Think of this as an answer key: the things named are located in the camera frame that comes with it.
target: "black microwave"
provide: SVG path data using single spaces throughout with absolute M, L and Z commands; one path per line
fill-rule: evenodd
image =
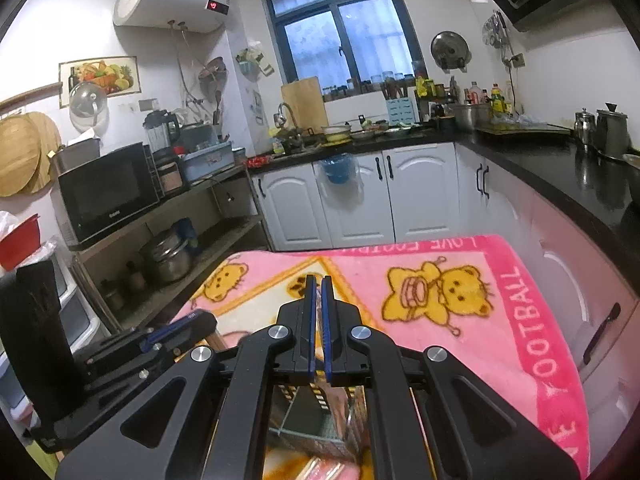
M 58 176 L 51 201 L 69 248 L 87 248 L 158 204 L 155 171 L 139 142 Z

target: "microwave door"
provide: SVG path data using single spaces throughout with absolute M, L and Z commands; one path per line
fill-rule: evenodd
M 60 175 L 60 189 L 80 242 L 158 202 L 142 144 Z

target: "faucet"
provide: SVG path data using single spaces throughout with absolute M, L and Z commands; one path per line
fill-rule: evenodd
M 291 110 L 291 107 L 285 102 L 281 102 L 280 105 L 278 106 L 278 113 L 273 115 L 273 122 L 279 128 L 283 128 L 284 125 L 286 124 L 287 117 L 282 113 L 283 106 L 286 106 L 287 110 L 289 110 L 289 114 L 291 115 L 291 120 L 293 121 L 293 125 L 295 129 L 298 129 L 298 122 L 296 121 L 296 117 L 293 114 L 293 110 Z

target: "cabinet door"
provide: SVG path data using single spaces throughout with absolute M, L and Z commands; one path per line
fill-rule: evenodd
M 484 191 L 484 234 L 503 237 L 527 265 L 534 250 L 530 237 L 534 191 L 488 160 L 480 174 L 480 187 Z
M 458 193 L 460 202 L 460 234 L 474 236 L 484 234 L 486 208 L 482 195 L 482 170 L 484 157 L 464 146 L 456 144 L 458 163 Z
M 585 380 L 596 369 L 626 325 L 638 301 L 615 266 L 582 231 L 542 197 L 534 197 L 532 236 L 537 250 L 527 264 L 567 341 Z M 583 362 L 584 351 L 614 305 L 617 318 Z
M 458 236 L 458 171 L 453 143 L 382 152 L 396 241 Z
M 386 187 L 382 153 L 356 157 L 358 178 L 331 184 L 319 178 L 318 187 L 334 248 L 393 244 L 394 223 Z M 316 176 L 322 167 L 314 162 Z
M 332 248 L 311 164 L 254 176 L 254 187 L 277 251 Z
M 589 413 L 591 470 L 602 461 L 640 401 L 640 309 L 582 388 Z

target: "pink blanket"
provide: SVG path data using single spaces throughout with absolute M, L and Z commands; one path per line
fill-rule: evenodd
M 440 345 L 562 447 L 588 474 L 588 417 L 568 346 L 524 264 L 497 235 L 308 253 L 237 253 L 177 317 L 210 310 L 229 345 L 274 323 L 306 274 L 402 346 Z

